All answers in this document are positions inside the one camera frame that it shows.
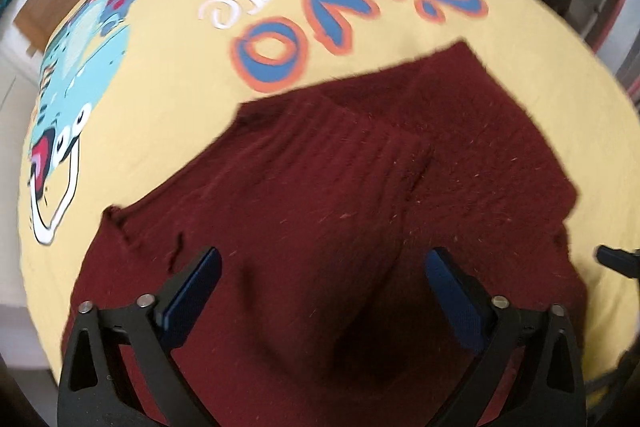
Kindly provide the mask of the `dark red knit sweater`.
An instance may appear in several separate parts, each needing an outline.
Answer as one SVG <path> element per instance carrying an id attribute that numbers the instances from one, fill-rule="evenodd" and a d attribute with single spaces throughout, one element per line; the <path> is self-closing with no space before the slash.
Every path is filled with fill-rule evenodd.
<path id="1" fill-rule="evenodd" d="M 515 306 L 587 291 L 576 190 L 469 46 L 242 105 L 134 205 L 107 208 L 70 302 L 156 291 L 207 247 L 224 273 L 179 369 L 225 426 L 422 426 L 472 359 L 424 272 L 434 247 Z"/>

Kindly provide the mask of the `pink framed board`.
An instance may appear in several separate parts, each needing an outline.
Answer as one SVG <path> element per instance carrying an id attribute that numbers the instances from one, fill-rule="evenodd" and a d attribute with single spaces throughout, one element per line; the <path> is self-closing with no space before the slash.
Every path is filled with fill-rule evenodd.
<path id="1" fill-rule="evenodd" d="M 598 31 L 591 46 L 593 53 L 597 53 L 602 48 L 603 43 L 606 38 L 608 38 L 608 34 L 611 32 L 616 20 L 620 16 L 620 12 L 622 12 L 625 3 L 626 0 L 616 0 L 612 9 L 605 13 L 606 17 L 603 21 L 603 25 Z"/>

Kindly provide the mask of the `yellow dinosaur bed cover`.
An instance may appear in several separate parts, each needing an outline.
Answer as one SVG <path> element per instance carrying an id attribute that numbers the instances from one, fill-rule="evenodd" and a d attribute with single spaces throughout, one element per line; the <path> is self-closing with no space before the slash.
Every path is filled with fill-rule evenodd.
<path id="1" fill-rule="evenodd" d="M 48 38 L 18 196 L 27 306 L 62 367 L 70 294 L 102 211 L 168 179 L 243 102 L 394 65 L 464 39 L 544 132 L 577 188 L 570 257 L 588 288 L 589 376 L 639 328 L 601 244 L 639 244 L 639 118 L 539 0 L 65 0 Z"/>

